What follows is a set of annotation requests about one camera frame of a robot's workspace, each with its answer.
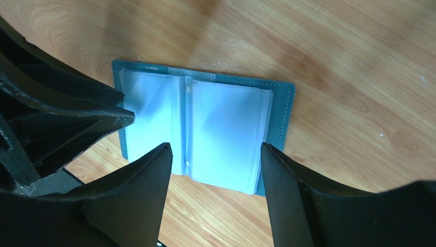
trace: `wooden surface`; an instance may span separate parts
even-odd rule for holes
[[[113,59],[292,81],[290,157],[369,191],[436,179],[435,1],[2,0],[0,14],[109,85]],[[89,182],[125,164],[113,134],[68,169]],[[177,176],[159,238],[273,245],[264,198]]]

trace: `blue wallet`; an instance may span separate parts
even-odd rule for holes
[[[283,150],[293,84],[121,60],[112,67],[120,107],[136,116],[119,131],[125,159],[170,142],[173,174],[265,196],[260,146]]]

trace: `tabletop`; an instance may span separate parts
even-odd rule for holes
[[[372,192],[436,179],[435,1],[4,0],[0,15],[108,85],[113,59],[291,81],[291,158]],[[68,169],[89,182],[126,164],[112,134]],[[159,239],[273,245],[265,198],[175,175]]]

